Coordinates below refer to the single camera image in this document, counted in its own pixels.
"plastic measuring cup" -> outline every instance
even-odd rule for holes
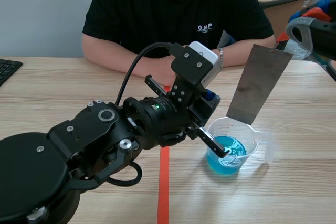
[[[275,145],[268,133],[255,131],[250,125],[231,118],[219,118],[209,127],[210,134],[229,150],[230,153],[219,158],[210,148],[206,158],[210,166],[219,173],[230,174],[239,171],[259,145],[266,145],[264,163],[273,160]]]

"cable connector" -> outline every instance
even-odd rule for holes
[[[184,47],[181,46],[179,43],[174,43],[170,46],[169,53],[177,58],[181,54],[183,54]]]

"black keyboard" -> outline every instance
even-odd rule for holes
[[[22,62],[0,59],[0,86],[22,66]]]

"black t-shirt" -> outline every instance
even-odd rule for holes
[[[257,0],[93,0],[83,33],[139,53],[154,42],[215,49],[223,30],[236,41],[273,35]],[[165,50],[148,57],[168,55]]]

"orange tape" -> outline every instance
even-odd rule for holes
[[[168,92],[170,87],[164,86],[164,90]],[[169,147],[161,148],[157,224],[169,224],[169,162]]]

